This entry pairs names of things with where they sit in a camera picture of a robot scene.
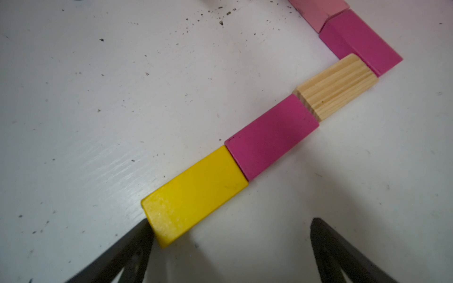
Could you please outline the light pink block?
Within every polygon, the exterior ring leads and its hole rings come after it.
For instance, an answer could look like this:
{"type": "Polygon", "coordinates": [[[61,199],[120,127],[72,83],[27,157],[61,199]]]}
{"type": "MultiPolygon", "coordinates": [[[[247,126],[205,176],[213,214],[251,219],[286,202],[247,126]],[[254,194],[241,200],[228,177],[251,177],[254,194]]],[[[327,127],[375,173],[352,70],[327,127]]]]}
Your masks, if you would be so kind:
{"type": "Polygon", "coordinates": [[[289,3],[318,34],[326,22],[350,8],[343,0],[289,0],[289,3]]]}

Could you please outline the magenta block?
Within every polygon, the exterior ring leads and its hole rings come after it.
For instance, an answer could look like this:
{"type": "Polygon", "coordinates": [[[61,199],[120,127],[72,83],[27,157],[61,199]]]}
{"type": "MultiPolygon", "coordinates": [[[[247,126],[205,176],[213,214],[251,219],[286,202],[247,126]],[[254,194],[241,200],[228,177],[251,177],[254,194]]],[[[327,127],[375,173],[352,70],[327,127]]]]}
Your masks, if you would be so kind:
{"type": "Polygon", "coordinates": [[[330,19],[319,37],[338,59],[355,54],[377,77],[384,75],[403,60],[351,9],[330,19]]]}
{"type": "Polygon", "coordinates": [[[252,181],[319,127],[293,94],[225,141],[246,179],[252,181]]]}

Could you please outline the wooden block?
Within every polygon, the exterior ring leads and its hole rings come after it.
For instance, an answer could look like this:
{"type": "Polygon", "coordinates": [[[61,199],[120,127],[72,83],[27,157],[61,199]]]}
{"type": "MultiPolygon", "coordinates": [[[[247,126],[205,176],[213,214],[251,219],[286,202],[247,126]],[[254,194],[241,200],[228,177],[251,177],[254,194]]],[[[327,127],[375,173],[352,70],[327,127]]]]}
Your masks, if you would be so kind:
{"type": "Polygon", "coordinates": [[[318,122],[368,91],[379,81],[376,74],[355,54],[297,86],[293,94],[318,122]]]}

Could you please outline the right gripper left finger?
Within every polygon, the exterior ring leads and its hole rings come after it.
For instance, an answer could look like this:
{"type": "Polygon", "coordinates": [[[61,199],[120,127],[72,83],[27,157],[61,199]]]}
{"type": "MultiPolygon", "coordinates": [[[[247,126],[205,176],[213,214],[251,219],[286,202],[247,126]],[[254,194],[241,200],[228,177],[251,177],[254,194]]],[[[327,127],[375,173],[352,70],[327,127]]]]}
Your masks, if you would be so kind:
{"type": "Polygon", "coordinates": [[[110,283],[120,274],[120,283],[141,283],[145,277],[154,240],[147,219],[140,221],[70,283],[110,283]]]}

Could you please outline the yellow block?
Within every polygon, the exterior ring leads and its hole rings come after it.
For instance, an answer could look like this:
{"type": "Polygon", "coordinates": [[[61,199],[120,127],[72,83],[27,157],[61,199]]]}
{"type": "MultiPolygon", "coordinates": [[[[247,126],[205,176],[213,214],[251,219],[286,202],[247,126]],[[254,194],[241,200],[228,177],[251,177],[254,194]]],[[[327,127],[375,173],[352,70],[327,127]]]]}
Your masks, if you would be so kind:
{"type": "Polygon", "coordinates": [[[221,146],[149,194],[141,206],[159,246],[166,248],[247,186],[231,153],[221,146]]]}

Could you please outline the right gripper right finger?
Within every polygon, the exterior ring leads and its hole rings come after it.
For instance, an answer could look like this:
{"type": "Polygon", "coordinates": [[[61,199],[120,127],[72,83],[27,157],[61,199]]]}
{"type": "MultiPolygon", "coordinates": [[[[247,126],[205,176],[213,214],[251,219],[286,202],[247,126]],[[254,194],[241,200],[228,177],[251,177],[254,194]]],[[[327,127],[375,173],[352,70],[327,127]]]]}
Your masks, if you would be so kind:
{"type": "Polygon", "coordinates": [[[312,220],[310,240],[323,283],[344,283],[344,276],[348,276],[353,283],[396,281],[321,218],[312,220]]]}

